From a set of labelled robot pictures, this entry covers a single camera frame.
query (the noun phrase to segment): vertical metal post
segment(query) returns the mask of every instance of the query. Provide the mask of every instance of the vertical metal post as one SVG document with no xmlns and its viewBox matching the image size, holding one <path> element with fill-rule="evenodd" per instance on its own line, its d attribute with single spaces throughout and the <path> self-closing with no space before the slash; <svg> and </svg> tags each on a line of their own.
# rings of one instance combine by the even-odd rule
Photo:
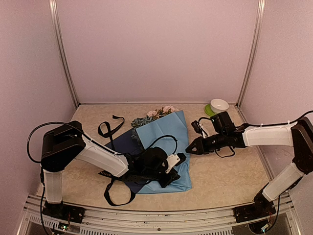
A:
<svg viewBox="0 0 313 235">
<path fill-rule="evenodd" d="M 237 100 L 237 106 L 240 108 L 245 94 L 246 90 L 249 84 L 250 76 L 251 76 L 251 71 L 254 63 L 254 58 L 256 55 L 256 50 L 260 38 L 260 32 L 261 32 L 261 25 L 262 25 L 262 20 L 263 20 L 263 14 L 264 14 L 264 7 L 265 7 L 265 0 L 259 0 L 259 5 L 258 5 L 258 11 L 257 11 L 257 17 L 256 17 L 256 23 L 255 23 L 255 28 L 254 28 L 254 33 L 253 33 L 253 41 L 252 41 L 252 46 L 250 50 L 250 55 L 249 55 L 249 60 L 248 60 L 248 65 L 246 68 L 245 72 L 245 78 L 244 82 L 241 86 L 240 94 Z"/>
<path fill-rule="evenodd" d="M 59 53 L 60 53 L 60 57 L 62 60 L 65 77 L 67 80 L 67 86 L 68 86 L 72 101 L 74 103 L 74 106 L 77 109 L 79 106 L 79 102 L 77 99 L 77 93 L 76 93 L 76 90 L 75 90 L 75 87 L 74 87 L 74 84 L 73 84 L 73 81 L 72 81 L 72 78 L 71 78 L 71 75 L 69 72 L 67 58 L 65 55 L 56 0 L 49 0 L 49 5 L 50 5 L 50 11 L 51 11 L 51 17 L 52 17 L 54 32 L 55 32 L 55 36 L 56 36 L 57 43 L 58 43 Z"/>
</svg>

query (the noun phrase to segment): pink flower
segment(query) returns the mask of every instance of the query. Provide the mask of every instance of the pink flower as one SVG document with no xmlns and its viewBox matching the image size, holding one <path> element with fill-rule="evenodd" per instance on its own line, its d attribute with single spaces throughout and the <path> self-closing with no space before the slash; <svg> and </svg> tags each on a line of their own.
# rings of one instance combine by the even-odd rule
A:
<svg viewBox="0 0 313 235">
<path fill-rule="evenodd" d="M 177 112 L 179 111 L 179 109 L 175 108 L 174 106 L 171 106 L 171 105 L 168 105 L 168 106 L 165 106 L 163 108 L 163 111 L 164 112 L 168 112 L 169 110 L 171 110 L 172 112 Z"/>
<path fill-rule="evenodd" d="M 156 112 L 156 111 L 149 111 L 149 112 L 147 113 L 147 115 L 148 115 L 148 117 L 152 117 L 152 116 L 157 115 L 157 112 Z"/>
</svg>

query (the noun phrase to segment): beige tabletop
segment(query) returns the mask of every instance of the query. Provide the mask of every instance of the beige tabletop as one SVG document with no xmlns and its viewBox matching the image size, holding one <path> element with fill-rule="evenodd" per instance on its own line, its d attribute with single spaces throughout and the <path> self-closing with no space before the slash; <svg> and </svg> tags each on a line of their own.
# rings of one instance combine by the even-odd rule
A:
<svg viewBox="0 0 313 235">
<path fill-rule="evenodd" d="M 194 132 L 190 123 L 206 116 L 204 105 L 172 105 L 184 111 L 191 143 L 199 135 Z M 142 118 L 148 111 L 162 106 L 162 104 L 80 105 L 72 120 L 81 122 L 85 132 L 99 143 L 106 144 L 109 139 L 98 135 L 97 128 L 105 120 L 109 121 L 112 127 L 116 127 L 120 120 L 112 119 L 112 114 L 125 118 L 125 124 L 113 136 L 116 138 L 131 128 L 132 120 Z M 235 125 L 242 123 L 234 106 L 231 105 L 228 112 Z M 210 121 L 203 120 L 203 124 L 211 135 L 215 133 Z M 220 158 L 214 153 L 191 155 L 189 167 L 191 190 L 178 193 L 137 194 L 130 204 L 117 209 L 180 211 L 251 202 L 255 194 L 268 182 L 268 178 L 256 148 L 236 148 L 235 151 L 236 155 L 230 158 Z M 110 179 L 99 175 L 100 171 L 100 168 L 86 162 L 72 161 L 63 172 L 63 200 L 87 206 L 113 208 L 103 197 Z M 123 182 L 115 182 L 110 195 L 116 204 L 121 204 L 129 200 L 130 190 Z"/>
</svg>

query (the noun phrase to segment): white bowl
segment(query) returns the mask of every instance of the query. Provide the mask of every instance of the white bowl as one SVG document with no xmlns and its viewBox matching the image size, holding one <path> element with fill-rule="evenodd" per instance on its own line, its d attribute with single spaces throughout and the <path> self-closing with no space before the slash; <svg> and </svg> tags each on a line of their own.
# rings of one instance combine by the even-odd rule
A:
<svg viewBox="0 0 313 235">
<path fill-rule="evenodd" d="M 216 114 L 224 112 L 229 108 L 229 104 L 222 99 L 213 99 L 210 104 L 212 111 Z"/>
</svg>

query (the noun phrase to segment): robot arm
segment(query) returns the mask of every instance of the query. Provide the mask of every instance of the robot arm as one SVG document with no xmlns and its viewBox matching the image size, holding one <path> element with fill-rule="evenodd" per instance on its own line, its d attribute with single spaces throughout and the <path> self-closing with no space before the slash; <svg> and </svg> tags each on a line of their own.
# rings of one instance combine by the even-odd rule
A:
<svg viewBox="0 0 313 235">
<path fill-rule="evenodd" d="M 156 180 L 164 188 L 180 178 L 173 167 L 186 159 L 183 153 L 167 156 L 161 148 L 152 147 L 131 156 L 115 152 L 82 133 L 81 123 L 73 121 L 44 135 L 41 166 L 46 201 L 50 204 L 62 202 L 62 171 L 73 159 L 98 166 L 124 182 Z"/>
<path fill-rule="evenodd" d="M 187 153 L 207 154 L 226 146 L 231 149 L 257 145 L 285 145 L 294 148 L 292 163 L 255 196 L 254 204 L 234 209 L 237 222 L 265 217 L 269 212 L 275 213 L 273 200 L 293 188 L 305 174 L 313 171 L 313 126 L 306 117 L 286 125 L 251 126 L 244 123 L 235 127 L 228 113 L 222 112 L 213 116 L 211 121 L 217 134 L 196 138 L 187 147 Z M 195 121 L 192 125 L 201 134 L 199 122 Z"/>
</svg>

